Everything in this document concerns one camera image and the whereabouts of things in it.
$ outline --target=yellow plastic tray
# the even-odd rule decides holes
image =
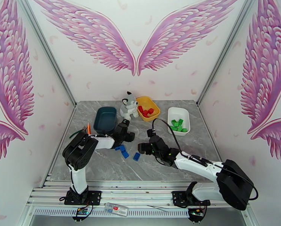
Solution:
[[[149,110],[150,108],[153,108],[154,109],[154,112],[152,114],[148,114],[150,117],[149,118],[146,118],[143,116],[143,114],[138,110],[138,113],[140,115],[140,117],[146,121],[146,122],[149,122],[149,121],[152,121],[153,119],[157,118],[160,114],[160,109],[159,107],[157,107],[157,105],[152,101],[151,98],[149,98],[148,96],[141,96],[141,97],[138,97],[136,98],[137,102],[138,102],[138,106],[142,106],[143,107],[143,110]]]

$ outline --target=wall mural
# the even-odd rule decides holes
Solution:
[[[0,9],[0,108],[8,123],[0,120],[0,159],[9,142],[25,140],[25,119],[33,113],[28,43],[15,0],[4,0]]]
[[[241,105],[252,123],[247,133],[265,139],[271,156],[281,159],[281,118],[266,123],[281,97],[281,15],[274,0],[258,0],[245,58]]]
[[[157,71],[194,47],[227,18],[237,0],[206,0],[165,16],[152,32],[137,60],[111,19],[64,0],[34,0],[57,29],[94,60],[110,69],[128,69],[140,76]]]

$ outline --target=dark teal bowl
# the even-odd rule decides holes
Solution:
[[[98,134],[111,134],[116,125],[116,108],[101,107],[97,110],[93,128]]]

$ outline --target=gray plush dog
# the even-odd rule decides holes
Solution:
[[[127,92],[127,98],[122,100],[123,104],[120,107],[120,115],[129,121],[131,121],[130,115],[133,114],[135,118],[139,116],[137,111],[138,102],[132,93]]]

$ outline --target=white plastic tray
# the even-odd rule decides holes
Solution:
[[[174,131],[175,135],[184,136],[190,132],[190,117],[189,112],[186,109],[180,107],[170,107],[167,111],[167,123],[171,126],[173,126],[171,122],[173,119],[176,121],[183,119],[182,128],[187,129],[187,132]]]

